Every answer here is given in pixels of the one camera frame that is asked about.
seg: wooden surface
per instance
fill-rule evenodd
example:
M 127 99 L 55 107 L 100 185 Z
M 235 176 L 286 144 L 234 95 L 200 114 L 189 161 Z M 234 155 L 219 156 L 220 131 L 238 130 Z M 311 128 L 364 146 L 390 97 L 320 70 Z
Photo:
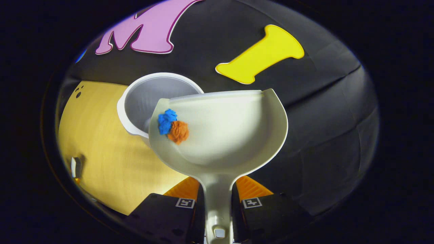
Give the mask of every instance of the wooden surface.
M 83 159 L 84 190 L 128 215 L 150 193 L 164 194 L 187 178 L 125 131 L 116 104 L 127 86 L 82 81 L 77 88 L 60 120 L 59 146 L 67 167 L 71 157 Z

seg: scoop handle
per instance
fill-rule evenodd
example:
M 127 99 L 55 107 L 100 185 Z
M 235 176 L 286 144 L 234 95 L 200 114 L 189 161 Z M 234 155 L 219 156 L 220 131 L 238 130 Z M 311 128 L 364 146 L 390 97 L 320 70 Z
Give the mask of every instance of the scoop handle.
M 204 184 L 205 233 L 208 244 L 232 244 L 232 180 L 216 178 Z

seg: white scoop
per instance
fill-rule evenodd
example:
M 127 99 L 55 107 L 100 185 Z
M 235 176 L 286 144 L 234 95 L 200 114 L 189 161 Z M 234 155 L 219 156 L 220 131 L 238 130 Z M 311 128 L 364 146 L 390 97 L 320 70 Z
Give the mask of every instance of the white scoop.
M 180 145 L 159 133 L 158 115 L 167 109 L 188 124 L 189 138 Z M 208 244 L 231 244 L 232 185 L 268 163 L 287 132 L 285 109 L 272 89 L 213 92 L 160 99 L 149 141 L 167 166 L 202 184 Z

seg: yellow bone shape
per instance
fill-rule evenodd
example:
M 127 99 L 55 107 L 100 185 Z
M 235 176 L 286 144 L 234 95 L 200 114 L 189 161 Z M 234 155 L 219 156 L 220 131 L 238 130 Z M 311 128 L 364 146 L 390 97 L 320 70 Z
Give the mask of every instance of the yellow bone shape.
M 242 84 L 251 84 L 255 75 L 287 58 L 301 59 L 304 50 L 300 43 L 284 29 L 265 26 L 265 37 L 229 63 L 220 63 L 216 71 Z

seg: blue shape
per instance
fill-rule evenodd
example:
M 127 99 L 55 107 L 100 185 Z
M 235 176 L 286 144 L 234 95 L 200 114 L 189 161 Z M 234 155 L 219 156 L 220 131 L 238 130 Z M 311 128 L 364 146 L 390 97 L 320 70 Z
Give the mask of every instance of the blue shape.
M 84 56 L 84 54 L 86 53 L 87 49 L 84 50 L 84 52 L 80 55 L 79 58 L 77 58 L 76 63 L 78 63 L 80 61 L 80 59 Z
M 176 112 L 172 109 L 168 109 L 164 114 L 158 115 L 158 129 L 160 130 L 160 135 L 167 135 L 170 133 L 172 122 L 177 120 L 176 117 Z

